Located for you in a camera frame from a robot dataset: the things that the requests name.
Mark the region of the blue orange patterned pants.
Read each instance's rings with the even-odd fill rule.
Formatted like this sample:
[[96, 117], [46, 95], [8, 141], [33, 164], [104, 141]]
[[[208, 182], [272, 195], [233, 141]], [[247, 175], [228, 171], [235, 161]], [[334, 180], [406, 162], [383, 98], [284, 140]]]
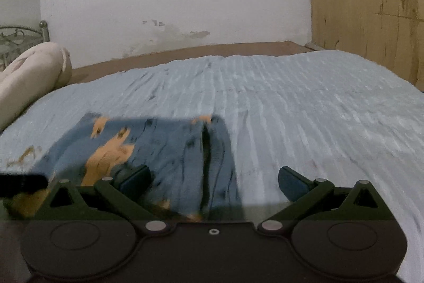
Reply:
[[108, 118], [86, 114], [32, 166], [51, 185], [104, 177], [149, 212], [193, 221], [242, 220], [231, 139], [219, 116]]

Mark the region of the brown mattress sheet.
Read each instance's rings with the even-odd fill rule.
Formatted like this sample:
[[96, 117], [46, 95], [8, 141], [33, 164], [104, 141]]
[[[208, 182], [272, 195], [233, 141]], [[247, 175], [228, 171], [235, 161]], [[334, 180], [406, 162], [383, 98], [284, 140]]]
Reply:
[[101, 77], [117, 72], [124, 72], [134, 68], [154, 67], [167, 64], [173, 60], [187, 60], [205, 56], [229, 57], [233, 55], [252, 56], [288, 56], [300, 53], [308, 53], [311, 48], [298, 45], [291, 41], [284, 42], [253, 42], [228, 45], [207, 45], [188, 47], [179, 50], [168, 50], [146, 55], [132, 56], [128, 58], [113, 59], [107, 62], [88, 65], [73, 69], [71, 84], [91, 82]]

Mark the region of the grey metal headboard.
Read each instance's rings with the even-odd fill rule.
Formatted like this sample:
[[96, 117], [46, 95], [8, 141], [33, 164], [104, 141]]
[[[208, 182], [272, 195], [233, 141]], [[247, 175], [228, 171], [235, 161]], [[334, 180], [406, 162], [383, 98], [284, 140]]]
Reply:
[[39, 23], [38, 28], [25, 26], [1, 26], [0, 35], [1, 71], [4, 71], [24, 51], [50, 40], [48, 23], [44, 20]]

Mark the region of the cream rolled duvet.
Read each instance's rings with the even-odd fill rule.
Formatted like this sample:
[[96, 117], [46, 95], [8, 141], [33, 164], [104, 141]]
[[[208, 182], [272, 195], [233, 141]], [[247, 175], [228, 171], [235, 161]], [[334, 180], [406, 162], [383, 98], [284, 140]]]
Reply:
[[35, 45], [1, 72], [1, 130], [33, 102], [71, 79], [69, 51], [54, 42]]

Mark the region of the light blue ribbed bedspread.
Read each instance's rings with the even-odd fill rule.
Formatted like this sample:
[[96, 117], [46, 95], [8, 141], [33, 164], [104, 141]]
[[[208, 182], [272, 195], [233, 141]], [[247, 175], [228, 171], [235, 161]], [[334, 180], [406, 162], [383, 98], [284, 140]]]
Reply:
[[39, 99], [1, 134], [1, 170], [28, 172], [88, 113], [218, 116], [253, 221], [288, 204], [276, 181], [283, 166], [339, 186], [371, 181], [408, 239], [400, 276], [423, 281], [423, 94], [386, 68], [341, 51], [95, 68]]

